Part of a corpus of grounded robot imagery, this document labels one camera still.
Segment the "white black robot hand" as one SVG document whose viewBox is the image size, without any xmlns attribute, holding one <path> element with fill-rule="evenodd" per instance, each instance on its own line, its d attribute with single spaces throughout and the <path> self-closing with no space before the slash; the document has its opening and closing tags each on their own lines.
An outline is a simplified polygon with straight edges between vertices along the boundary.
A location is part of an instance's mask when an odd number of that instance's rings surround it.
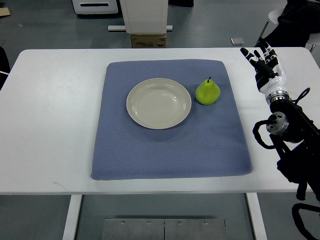
<svg viewBox="0 0 320 240">
<path fill-rule="evenodd" d="M 244 47 L 240 49 L 240 52 L 255 70 L 257 89 L 263 94 L 284 90 L 286 74 L 281 59 L 263 39 L 258 43 L 258 47 L 262 50 L 262 55 L 257 50 L 251 53 Z"/>
</svg>

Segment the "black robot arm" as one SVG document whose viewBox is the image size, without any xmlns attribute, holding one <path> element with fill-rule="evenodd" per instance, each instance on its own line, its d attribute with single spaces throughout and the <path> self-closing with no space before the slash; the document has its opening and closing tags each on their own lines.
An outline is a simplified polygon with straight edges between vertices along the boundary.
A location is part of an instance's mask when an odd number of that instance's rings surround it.
<svg viewBox="0 0 320 240">
<path fill-rule="evenodd" d="M 291 183 L 298 185 L 296 198 L 300 203 L 292 207 L 292 217 L 299 232 L 307 239 L 314 236 L 305 228 L 300 210 L 318 213 L 318 206 L 304 204 L 307 188 L 320 198 L 320 130 L 298 105 L 310 89 L 297 99 L 290 99 L 285 91 L 276 91 L 268 97 L 271 115 L 253 127 L 256 141 L 265 149 L 275 149 L 280 157 L 277 169 Z"/>
</svg>

